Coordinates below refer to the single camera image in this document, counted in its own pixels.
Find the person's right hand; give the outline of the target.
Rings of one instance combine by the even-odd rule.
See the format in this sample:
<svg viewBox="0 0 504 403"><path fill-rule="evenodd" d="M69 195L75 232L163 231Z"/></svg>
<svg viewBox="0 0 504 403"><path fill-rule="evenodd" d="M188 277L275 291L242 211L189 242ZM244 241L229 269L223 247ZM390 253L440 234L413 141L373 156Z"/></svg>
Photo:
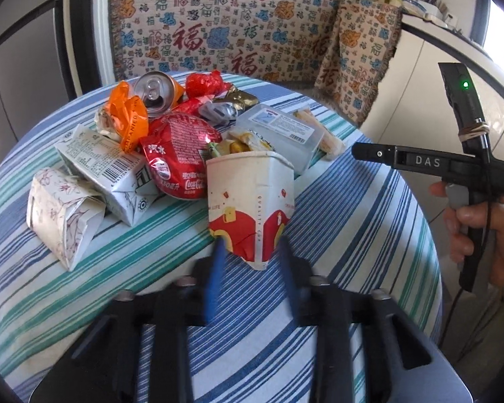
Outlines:
<svg viewBox="0 0 504 403"><path fill-rule="evenodd" d="M461 263L472 254L474 244L462 227L484 228L486 226L488 206L480 203L457 210L446 208L444 222L449 231L450 256L453 262ZM504 197L491 205L490 229L494 230L494 264L490 277L491 283L500 288L504 297Z"/></svg>

